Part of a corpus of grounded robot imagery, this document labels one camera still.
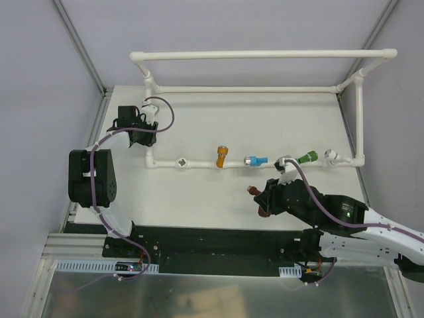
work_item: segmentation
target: blue valve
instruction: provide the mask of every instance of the blue valve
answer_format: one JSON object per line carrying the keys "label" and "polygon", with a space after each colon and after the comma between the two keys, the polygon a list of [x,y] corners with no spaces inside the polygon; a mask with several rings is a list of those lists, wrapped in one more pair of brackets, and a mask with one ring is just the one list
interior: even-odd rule
{"label": "blue valve", "polygon": [[267,164],[268,158],[257,158],[256,156],[244,157],[244,164],[250,167],[260,167],[262,164]]}

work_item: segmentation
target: gray wall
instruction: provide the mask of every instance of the gray wall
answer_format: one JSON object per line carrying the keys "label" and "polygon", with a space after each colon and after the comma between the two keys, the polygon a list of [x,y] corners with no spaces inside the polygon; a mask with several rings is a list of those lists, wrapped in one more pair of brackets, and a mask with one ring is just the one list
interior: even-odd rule
{"label": "gray wall", "polygon": [[[105,85],[140,85],[132,51],[361,48],[388,0],[64,0]],[[333,85],[353,61],[148,64],[160,85]]]}
{"label": "gray wall", "polygon": [[[373,48],[397,48],[399,56],[364,81],[362,169],[375,210],[424,231],[424,2],[402,1]],[[352,89],[343,107],[354,128]],[[417,317],[424,317],[424,286],[408,283]]]}
{"label": "gray wall", "polygon": [[0,316],[19,317],[99,93],[47,0],[0,2]]}

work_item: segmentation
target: white pvc pipe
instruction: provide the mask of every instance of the white pvc pipe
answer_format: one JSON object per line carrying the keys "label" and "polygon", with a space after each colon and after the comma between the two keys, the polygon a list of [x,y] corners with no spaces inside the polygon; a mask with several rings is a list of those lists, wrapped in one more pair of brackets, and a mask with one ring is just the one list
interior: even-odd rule
{"label": "white pvc pipe", "polygon": [[203,60],[221,58],[394,58],[395,49],[383,50],[261,50],[261,51],[208,51],[208,52],[132,52],[134,62],[148,60]]}
{"label": "white pvc pipe", "polygon": [[159,86],[157,93],[337,93],[336,86],[319,87],[219,87]]}
{"label": "white pvc pipe", "polygon": [[152,83],[144,81],[144,98],[152,97]]}
{"label": "white pvc pipe", "polygon": [[148,78],[151,76],[150,71],[146,68],[144,63],[136,63],[136,64],[145,78]]}
{"label": "white pvc pipe", "polygon": [[364,104],[362,100],[362,84],[364,78],[355,77],[355,98],[356,98],[356,158],[364,157]]}
{"label": "white pvc pipe", "polygon": [[[234,169],[234,168],[250,168],[250,169],[263,169],[263,168],[274,168],[273,162],[268,162],[266,164],[262,164],[259,167],[250,167],[245,166],[242,160],[230,161],[225,160],[224,166],[222,168],[218,168],[216,165],[216,161],[208,161],[208,160],[188,160],[184,158],[185,164],[184,166],[179,165],[179,161],[183,159],[177,160],[155,160],[153,156],[153,149],[151,147],[146,147],[146,156],[144,157],[146,167],[148,169],[155,168],[176,168],[176,169],[190,169],[190,168],[201,168],[201,169]],[[322,167],[322,168],[338,168],[338,167],[361,167],[364,165],[364,159],[358,158],[349,158],[344,162],[333,162],[330,163],[329,160],[320,160],[315,162],[307,162],[302,164],[302,167]]]}
{"label": "white pvc pipe", "polygon": [[369,72],[371,72],[374,68],[377,66],[387,62],[387,58],[379,58],[378,60],[373,61],[372,63],[369,63],[367,66],[364,66],[363,68],[359,69],[357,72],[353,73],[352,76],[350,76],[348,79],[346,79],[344,82],[338,84],[337,86],[337,93],[342,92],[346,87],[348,87],[351,83],[353,83],[356,76],[362,76],[364,77]]}

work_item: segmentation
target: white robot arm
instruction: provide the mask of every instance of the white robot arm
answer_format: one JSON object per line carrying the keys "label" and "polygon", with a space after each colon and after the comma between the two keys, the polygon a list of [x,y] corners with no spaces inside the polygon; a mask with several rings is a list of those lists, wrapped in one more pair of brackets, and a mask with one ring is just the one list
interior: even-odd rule
{"label": "white robot arm", "polygon": [[[281,157],[275,165],[279,179],[268,180],[262,192],[248,188],[260,216],[287,212],[310,225],[301,243],[306,254],[379,264],[424,282],[424,233],[393,222],[353,198],[319,193],[307,183],[300,163]],[[298,172],[303,180],[296,179]]]}

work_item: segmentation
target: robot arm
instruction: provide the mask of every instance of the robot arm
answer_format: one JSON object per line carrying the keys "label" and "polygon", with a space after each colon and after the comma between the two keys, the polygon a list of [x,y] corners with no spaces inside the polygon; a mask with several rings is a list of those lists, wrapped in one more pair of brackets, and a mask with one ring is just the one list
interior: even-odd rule
{"label": "robot arm", "polygon": [[[148,104],[141,109],[136,106],[118,107],[118,118],[108,131],[113,133],[120,129],[136,128],[156,131],[158,123],[154,121],[159,112],[154,105]],[[152,146],[156,142],[155,132],[121,131],[113,134],[96,149],[94,155],[95,188],[98,213],[93,208],[90,184],[89,159],[93,146],[85,150],[73,150],[69,155],[69,182],[68,193],[71,201],[87,207],[98,218],[102,216],[105,222],[114,230],[129,237],[133,229],[133,222],[122,213],[122,209],[115,201],[117,183],[113,161],[131,147],[134,143],[143,146]],[[113,232],[109,236],[119,238]]]}
{"label": "robot arm", "polygon": [[248,191],[259,204],[261,217],[287,212],[312,227],[303,232],[302,254],[379,264],[424,282],[424,233],[395,223],[351,197],[323,195],[305,180],[295,180],[298,160],[282,157],[276,168],[280,179],[268,180],[262,192],[255,187]]}

